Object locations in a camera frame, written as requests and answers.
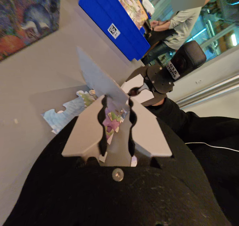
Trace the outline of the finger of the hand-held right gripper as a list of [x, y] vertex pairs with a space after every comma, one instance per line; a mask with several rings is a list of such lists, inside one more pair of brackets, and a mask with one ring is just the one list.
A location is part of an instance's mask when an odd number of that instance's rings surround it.
[[133, 96], [133, 102], [138, 102], [140, 104], [151, 100], [154, 98], [154, 95], [151, 91], [144, 89], [142, 91], [140, 91], [140, 93], [136, 96]]
[[121, 89], [126, 93], [129, 94], [132, 89], [134, 88], [141, 88], [144, 84], [144, 78], [141, 74], [136, 75], [135, 77], [131, 78], [128, 81], [125, 81]]

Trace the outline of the black bag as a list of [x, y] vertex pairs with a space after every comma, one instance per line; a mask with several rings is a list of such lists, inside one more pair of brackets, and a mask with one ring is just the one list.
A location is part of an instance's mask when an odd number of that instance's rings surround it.
[[145, 34], [145, 39], [150, 46], [155, 45], [156, 43], [165, 40], [169, 36], [173, 36], [177, 32], [174, 29], [168, 29], [164, 31], [150, 31]]

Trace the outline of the illustrated puzzle box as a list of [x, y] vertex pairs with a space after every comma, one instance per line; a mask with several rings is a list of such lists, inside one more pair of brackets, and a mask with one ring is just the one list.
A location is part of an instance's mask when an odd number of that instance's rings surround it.
[[0, 0], [0, 61], [59, 29], [60, 0]]

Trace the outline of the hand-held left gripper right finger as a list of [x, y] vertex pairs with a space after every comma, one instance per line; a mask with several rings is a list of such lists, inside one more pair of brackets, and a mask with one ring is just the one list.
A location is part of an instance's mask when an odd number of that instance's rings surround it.
[[156, 116], [133, 98], [129, 98], [129, 103], [136, 114], [136, 123], [131, 130], [136, 149], [149, 158], [171, 157], [172, 152]]

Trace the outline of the white low cabinet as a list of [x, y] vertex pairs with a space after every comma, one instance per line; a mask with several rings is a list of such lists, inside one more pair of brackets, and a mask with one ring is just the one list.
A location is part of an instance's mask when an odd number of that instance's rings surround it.
[[239, 46], [177, 81], [168, 97], [201, 117], [239, 118]]

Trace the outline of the person's right forearm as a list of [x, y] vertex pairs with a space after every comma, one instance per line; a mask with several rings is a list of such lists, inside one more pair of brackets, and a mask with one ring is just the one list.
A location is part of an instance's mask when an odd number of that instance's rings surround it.
[[196, 124], [193, 122], [193, 120], [198, 120], [199, 116], [194, 112], [184, 112], [167, 97], [158, 104], [146, 108], [167, 124], [184, 142], [202, 142], [202, 138], [195, 128]]

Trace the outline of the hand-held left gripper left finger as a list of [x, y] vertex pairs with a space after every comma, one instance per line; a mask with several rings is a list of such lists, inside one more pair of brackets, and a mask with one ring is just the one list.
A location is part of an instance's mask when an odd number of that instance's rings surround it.
[[90, 157], [99, 162], [107, 149], [105, 136], [105, 108], [107, 96], [102, 95], [81, 112], [62, 151], [63, 157], [81, 157], [85, 162]]

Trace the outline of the blue plastic bin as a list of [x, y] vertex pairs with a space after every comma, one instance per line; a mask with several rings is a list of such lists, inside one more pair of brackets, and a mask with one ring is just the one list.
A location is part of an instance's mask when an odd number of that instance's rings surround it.
[[128, 60], [140, 60], [150, 45], [119, 0], [79, 0], [79, 6]]

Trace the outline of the person in black jacket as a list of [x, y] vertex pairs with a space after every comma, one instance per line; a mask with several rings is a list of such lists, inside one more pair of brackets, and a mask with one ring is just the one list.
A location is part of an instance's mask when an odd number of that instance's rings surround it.
[[202, 142], [187, 143], [205, 174], [222, 211], [239, 225], [239, 120], [199, 117], [195, 122]]

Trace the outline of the sky blue puzzle section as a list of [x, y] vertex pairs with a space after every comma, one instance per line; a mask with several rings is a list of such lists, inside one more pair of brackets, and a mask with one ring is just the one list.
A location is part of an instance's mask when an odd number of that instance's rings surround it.
[[56, 112], [55, 109], [51, 109], [41, 114], [54, 134], [58, 134], [74, 117], [78, 116], [97, 99], [94, 90], [89, 92], [79, 90], [76, 95], [77, 98], [63, 104], [64, 111]]

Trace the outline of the purple dinosaur puzzle section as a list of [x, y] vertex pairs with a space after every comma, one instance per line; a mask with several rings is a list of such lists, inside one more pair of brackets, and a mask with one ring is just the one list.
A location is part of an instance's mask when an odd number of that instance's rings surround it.
[[121, 109], [121, 111], [116, 109], [113, 110], [109, 107], [105, 109], [105, 120], [103, 121], [103, 125], [105, 127], [106, 139], [109, 145], [112, 142], [114, 133], [119, 131], [119, 126], [124, 121], [128, 113], [129, 112], [125, 109]]

